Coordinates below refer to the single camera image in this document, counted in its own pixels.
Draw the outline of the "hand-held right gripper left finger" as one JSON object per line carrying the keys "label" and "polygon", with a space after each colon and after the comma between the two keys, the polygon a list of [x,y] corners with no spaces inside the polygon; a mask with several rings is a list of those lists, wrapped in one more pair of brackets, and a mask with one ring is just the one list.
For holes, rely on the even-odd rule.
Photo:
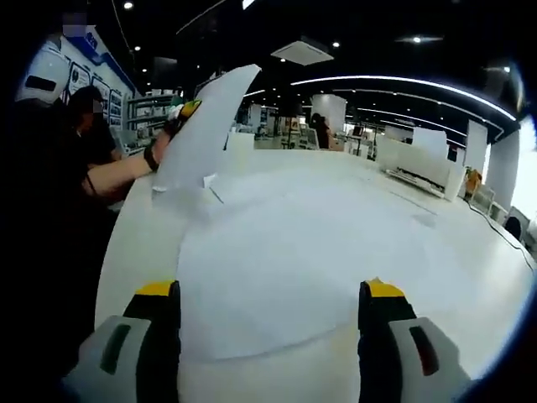
{"label": "hand-held right gripper left finger", "polygon": [[110,316],[79,349],[62,385],[69,402],[178,402],[180,282],[135,291],[121,316]]}

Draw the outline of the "person's left hand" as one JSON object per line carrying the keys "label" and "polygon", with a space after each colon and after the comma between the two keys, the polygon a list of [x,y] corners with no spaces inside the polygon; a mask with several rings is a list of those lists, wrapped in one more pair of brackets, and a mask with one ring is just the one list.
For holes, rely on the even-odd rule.
{"label": "person's left hand", "polygon": [[171,126],[166,126],[157,134],[153,145],[151,146],[151,156],[154,162],[153,170],[157,170],[164,158],[164,152],[169,143],[176,135],[177,130]]}

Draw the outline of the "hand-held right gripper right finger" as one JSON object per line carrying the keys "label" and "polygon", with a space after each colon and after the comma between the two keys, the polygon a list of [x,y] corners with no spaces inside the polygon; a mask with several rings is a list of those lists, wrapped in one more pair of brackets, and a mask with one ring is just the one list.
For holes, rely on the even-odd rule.
{"label": "hand-held right gripper right finger", "polygon": [[458,347],[394,285],[360,284],[357,328],[361,402],[456,402],[471,383]]}

